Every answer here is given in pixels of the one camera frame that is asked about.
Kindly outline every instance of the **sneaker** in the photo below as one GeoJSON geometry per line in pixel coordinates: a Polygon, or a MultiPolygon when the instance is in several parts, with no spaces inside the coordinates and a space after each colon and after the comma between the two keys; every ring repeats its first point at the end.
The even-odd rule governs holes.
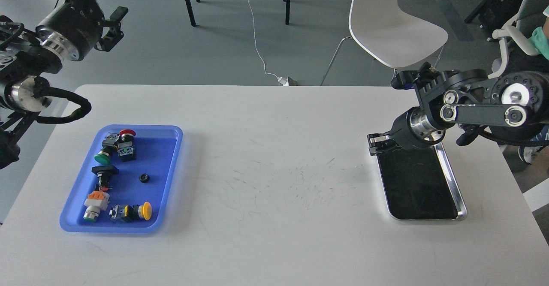
{"type": "Polygon", "coordinates": [[[539,147],[519,147],[518,148],[518,157],[521,161],[532,165],[534,159],[536,159],[537,155],[547,146],[539,146],[539,147]]]}
{"type": "MultiPolygon", "coordinates": [[[[541,132],[537,135],[535,135],[532,138],[532,141],[547,141],[549,140],[549,126],[544,126],[541,132]]],[[[521,161],[532,164],[534,159],[537,157],[537,155],[543,150],[543,148],[547,147],[539,146],[539,147],[519,147],[518,148],[518,157],[521,161]]]]}

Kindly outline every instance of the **electrical component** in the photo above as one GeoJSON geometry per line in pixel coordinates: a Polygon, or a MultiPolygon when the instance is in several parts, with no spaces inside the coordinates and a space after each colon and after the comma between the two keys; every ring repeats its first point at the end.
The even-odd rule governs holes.
{"type": "Polygon", "coordinates": [[[133,138],[136,132],[131,129],[120,131],[120,142],[118,143],[118,157],[121,161],[133,161],[136,159],[136,148],[133,145],[133,138]]]}
{"type": "Polygon", "coordinates": [[[88,222],[96,222],[97,218],[100,215],[101,211],[106,210],[109,204],[109,194],[94,190],[86,201],[84,206],[86,206],[86,212],[84,212],[84,220],[88,222]]]}
{"type": "Polygon", "coordinates": [[[109,218],[116,223],[129,223],[138,220],[150,220],[153,208],[149,202],[142,205],[116,205],[109,211],[109,218]]]}
{"type": "Polygon", "coordinates": [[[101,165],[108,165],[110,163],[110,158],[112,155],[118,151],[116,144],[120,139],[120,134],[117,133],[108,133],[105,136],[105,140],[101,143],[102,148],[98,154],[94,155],[95,161],[101,165]]]}
{"type": "Polygon", "coordinates": [[[96,190],[106,192],[111,188],[109,184],[110,179],[113,175],[117,175],[119,173],[119,170],[114,165],[95,166],[92,167],[92,173],[97,175],[97,178],[99,179],[96,190]]]}
{"type": "Polygon", "coordinates": [[[150,179],[151,177],[147,173],[143,173],[139,176],[139,181],[141,181],[141,183],[147,183],[150,179]]]}
{"type": "Polygon", "coordinates": [[[290,76],[282,76],[282,77],[278,77],[278,84],[284,85],[284,86],[298,85],[298,82],[295,81],[294,79],[291,79],[290,76]]]}

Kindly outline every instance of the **blue tray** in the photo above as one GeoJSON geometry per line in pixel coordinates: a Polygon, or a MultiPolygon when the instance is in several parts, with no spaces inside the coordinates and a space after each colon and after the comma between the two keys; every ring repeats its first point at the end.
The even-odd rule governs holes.
{"type": "Polygon", "coordinates": [[[102,128],[94,138],[61,212],[59,217],[61,228],[68,232],[135,234],[150,233],[156,230],[163,220],[173,170],[182,140],[183,131],[177,126],[113,124],[102,128]],[[115,165],[120,173],[110,179],[112,190],[108,191],[110,195],[109,207],[100,213],[96,222],[84,221],[83,216],[86,210],[84,201],[98,183],[97,176],[91,172],[92,167],[100,166],[94,160],[94,155],[101,149],[101,143],[107,133],[118,133],[126,128],[136,132],[134,139],[136,159],[122,162],[117,156],[111,158],[111,165],[115,165]],[[139,176],[143,173],[150,175],[149,182],[141,183],[139,181],[139,176]],[[153,208],[153,214],[148,221],[114,223],[109,220],[108,210],[111,206],[141,205],[144,202],[150,202],[153,208]]]}

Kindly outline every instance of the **robotic arm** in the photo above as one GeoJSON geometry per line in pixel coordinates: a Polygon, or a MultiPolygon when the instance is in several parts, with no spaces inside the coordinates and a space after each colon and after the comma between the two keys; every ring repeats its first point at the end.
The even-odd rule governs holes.
{"type": "Polygon", "coordinates": [[[368,135],[372,156],[435,145],[455,124],[465,131],[458,145],[478,135],[510,145],[549,144],[526,141],[549,123],[548,74],[523,71],[488,79],[481,69],[439,72],[425,63],[418,71],[399,73],[391,86],[413,88],[419,106],[396,118],[390,131],[368,135]],[[487,127],[492,133],[484,131],[487,127]]]}
{"type": "Polygon", "coordinates": [[[63,60],[81,61],[92,48],[110,51],[124,37],[120,28],[127,12],[128,8],[120,6],[107,20],[96,0],[65,0],[35,32],[0,15],[0,107],[13,110],[6,122],[0,122],[0,169],[19,159],[17,141],[34,121],[63,124],[90,112],[88,100],[50,87],[40,74],[58,73],[63,60]],[[104,28],[109,30],[102,36],[104,28]],[[66,117],[39,116],[51,97],[65,98],[80,107],[66,117]]]}

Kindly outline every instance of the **white chair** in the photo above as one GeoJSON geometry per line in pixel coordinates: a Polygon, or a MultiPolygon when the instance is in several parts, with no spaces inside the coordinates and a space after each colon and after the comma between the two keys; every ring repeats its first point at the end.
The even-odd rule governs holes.
{"type": "Polygon", "coordinates": [[[321,85],[346,39],[353,38],[379,62],[395,69],[395,73],[400,67],[425,59],[448,40],[443,28],[406,14],[397,0],[353,0],[349,30],[352,37],[339,42],[321,85]]]}
{"type": "Polygon", "coordinates": [[[526,36],[531,36],[534,29],[542,26],[545,19],[549,17],[549,15],[543,14],[548,5],[549,0],[523,0],[518,13],[509,19],[501,29],[494,30],[492,37],[499,40],[501,60],[494,61],[493,73],[488,75],[488,78],[500,77],[509,63],[510,42],[507,41],[508,37],[527,55],[540,54],[526,36]]]}

